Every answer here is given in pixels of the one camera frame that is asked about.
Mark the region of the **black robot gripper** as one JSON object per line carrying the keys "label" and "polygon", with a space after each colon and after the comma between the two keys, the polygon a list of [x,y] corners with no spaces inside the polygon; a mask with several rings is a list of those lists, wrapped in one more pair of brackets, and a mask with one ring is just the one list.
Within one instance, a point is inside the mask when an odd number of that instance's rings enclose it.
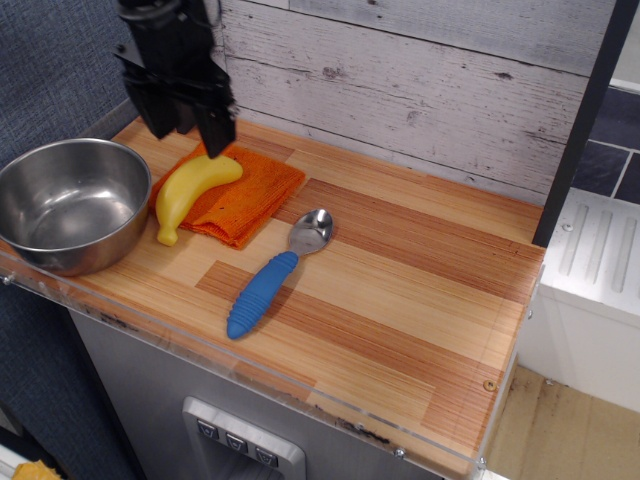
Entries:
{"label": "black robot gripper", "polygon": [[[118,1],[132,41],[116,49],[130,100],[163,139],[189,133],[195,119],[209,158],[236,140],[236,104],[228,74],[213,58],[213,19],[203,1]],[[181,101],[194,105],[192,114]]]}

